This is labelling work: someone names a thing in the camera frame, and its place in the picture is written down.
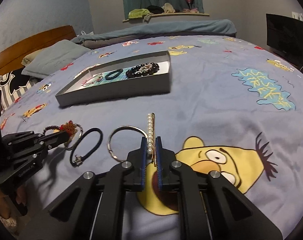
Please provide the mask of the left human hand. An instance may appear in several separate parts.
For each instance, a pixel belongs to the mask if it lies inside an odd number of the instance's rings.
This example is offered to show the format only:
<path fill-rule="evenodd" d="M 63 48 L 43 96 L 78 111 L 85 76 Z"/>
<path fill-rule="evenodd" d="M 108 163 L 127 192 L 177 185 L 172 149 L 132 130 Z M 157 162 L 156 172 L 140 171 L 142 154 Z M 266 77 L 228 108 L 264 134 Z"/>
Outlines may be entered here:
<path fill-rule="evenodd" d="M 17 231 L 17 219 L 11 214 L 11 209 L 6 197 L 7 196 L 0 190 L 0 221 L 9 232 L 14 233 Z M 23 204 L 24 206 L 26 205 L 27 197 L 26 188 L 24 185 L 17 189 L 15 200 L 17 204 Z"/>

